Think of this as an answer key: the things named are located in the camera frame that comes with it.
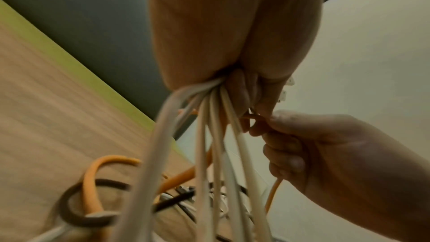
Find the wall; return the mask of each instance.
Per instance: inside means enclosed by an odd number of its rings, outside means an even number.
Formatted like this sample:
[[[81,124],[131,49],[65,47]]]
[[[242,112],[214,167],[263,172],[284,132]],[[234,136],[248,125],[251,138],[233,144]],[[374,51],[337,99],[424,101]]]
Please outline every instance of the wall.
[[[430,160],[429,18],[429,0],[326,2],[315,45],[277,108],[351,114]],[[271,185],[262,141],[247,141],[256,171]],[[231,135],[226,142],[235,152]],[[269,221],[291,242],[388,241],[326,212],[287,182]]]

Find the wooden desk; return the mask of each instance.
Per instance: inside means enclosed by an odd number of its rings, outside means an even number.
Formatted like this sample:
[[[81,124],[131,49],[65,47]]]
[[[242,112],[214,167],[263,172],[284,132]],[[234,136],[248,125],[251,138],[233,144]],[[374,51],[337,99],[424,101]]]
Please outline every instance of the wooden desk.
[[[0,241],[26,241],[45,230],[59,196],[92,160],[141,158],[153,122],[48,37],[0,1]],[[191,163],[173,145],[166,174]],[[132,182],[130,166],[98,177]],[[100,189],[105,209],[123,193]],[[165,240],[192,241],[195,226],[175,209],[157,216]],[[222,227],[227,235],[229,227]],[[60,241],[86,241],[73,233]]]

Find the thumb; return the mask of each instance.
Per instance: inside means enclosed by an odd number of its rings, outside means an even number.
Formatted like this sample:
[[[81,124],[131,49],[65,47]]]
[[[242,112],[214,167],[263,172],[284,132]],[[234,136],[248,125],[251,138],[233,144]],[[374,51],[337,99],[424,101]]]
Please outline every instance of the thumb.
[[[338,140],[354,128],[356,119],[346,115],[310,115],[292,111],[276,111],[268,125],[284,134],[313,140]]]

